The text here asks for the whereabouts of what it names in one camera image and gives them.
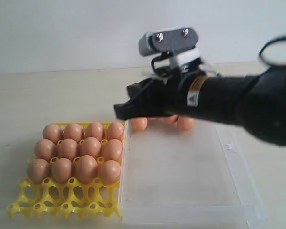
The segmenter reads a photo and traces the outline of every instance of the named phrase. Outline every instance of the plastic container lid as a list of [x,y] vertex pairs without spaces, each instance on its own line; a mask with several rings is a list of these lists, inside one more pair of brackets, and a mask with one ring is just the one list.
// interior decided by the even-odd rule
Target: plastic container lid
[[226,126],[197,121],[188,132],[152,121],[126,125],[118,208],[124,224],[256,228],[265,222],[259,194]]

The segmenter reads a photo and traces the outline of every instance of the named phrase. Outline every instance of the brown egg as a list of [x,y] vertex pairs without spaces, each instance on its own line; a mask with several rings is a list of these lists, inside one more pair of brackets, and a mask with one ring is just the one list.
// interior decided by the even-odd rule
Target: brown egg
[[188,131],[193,128],[195,119],[187,117],[179,117],[177,121],[178,129],[181,131]]
[[65,138],[73,139],[76,142],[84,139],[84,130],[81,125],[77,123],[70,123],[66,126],[65,130]]
[[76,163],[75,173],[82,183],[90,183],[97,176],[97,162],[90,155],[82,156]]
[[147,128],[147,118],[133,118],[130,120],[130,124],[135,131],[145,130]]
[[73,160],[79,155],[80,148],[73,139],[65,139],[58,145],[57,157]]
[[90,155],[97,159],[101,155],[101,143],[95,137],[86,138],[81,146],[81,156]]
[[104,136],[104,127],[99,122],[92,122],[88,125],[86,129],[86,137],[95,137],[97,140],[101,141]]
[[43,129],[42,135],[44,139],[48,139],[56,144],[63,139],[63,130],[59,125],[49,124]]
[[52,165],[51,174],[56,182],[66,183],[73,176],[72,161],[66,158],[58,159]]
[[123,145],[122,142],[118,139],[109,140],[104,148],[104,158],[106,161],[114,160],[120,161],[122,159],[122,150]]
[[123,139],[123,134],[124,134],[124,126],[122,123],[119,122],[113,122],[110,123],[107,129],[107,139]]
[[178,116],[177,116],[177,115],[173,115],[173,116],[171,116],[171,117],[165,117],[165,118],[163,118],[163,120],[164,120],[166,123],[168,123],[168,124],[174,124],[174,123],[177,122]]
[[121,166],[118,162],[110,160],[105,161],[100,168],[100,176],[105,184],[118,182],[121,174]]
[[46,161],[50,161],[52,157],[57,156],[56,145],[48,139],[39,140],[35,145],[34,151],[37,158],[42,158]]
[[50,164],[41,158],[32,160],[27,167],[28,178],[33,183],[41,183],[43,179],[49,177],[51,174]]

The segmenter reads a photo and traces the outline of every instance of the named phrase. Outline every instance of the white table surface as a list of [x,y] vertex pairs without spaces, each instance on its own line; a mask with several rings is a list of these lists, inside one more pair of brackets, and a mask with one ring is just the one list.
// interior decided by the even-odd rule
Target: white table surface
[[[223,74],[261,71],[255,62],[220,64]],[[6,206],[15,201],[17,182],[25,176],[26,160],[35,142],[51,122],[115,120],[115,103],[127,99],[125,87],[144,77],[149,69],[92,70],[0,75],[0,228],[112,228],[119,222],[86,218],[78,220],[9,219]],[[240,128],[231,127],[245,154],[265,205],[267,229],[286,229],[286,148],[262,143]]]

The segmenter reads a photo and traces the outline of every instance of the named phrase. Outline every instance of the egg tray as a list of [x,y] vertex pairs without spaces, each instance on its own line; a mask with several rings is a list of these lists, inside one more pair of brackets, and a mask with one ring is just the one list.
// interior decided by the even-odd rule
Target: egg tray
[[[64,129],[69,123],[55,124]],[[83,126],[85,131],[89,123],[78,124]],[[101,124],[104,126],[105,131],[104,139],[101,141],[102,154],[101,157],[97,158],[99,166],[104,163],[102,155],[104,145],[107,143],[106,130],[110,123]],[[50,164],[53,164],[57,159],[57,157],[53,157],[50,160]],[[73,160],[74,165],[78,159],[79,157]],[[11,218],[18,212],[28,218],[31,216],[31,213],[39,218],[43,212],[48,212],[52,216],[57,216],[61,213],[65,218],[71,212],[74,212],[81,218],[85,214],[95,215],[97,213],[102,213],[105,217],[109,217],[114,212],[121,216],[117,209],[118,198],[115,195],[115,191],[118,190],[119,186],[120,182],[110,185],[102,183],[99,174],[91,183],[82,183],[76,177],[71,177],[66,183],[60,184],[55,182],[52,177],[48,177],[40,184],[34,184],[26,177],[18,182],[19,193],[17,200],[10,203],[6,211]],[[26,189],[33,191],[33,198],[26,193]]]

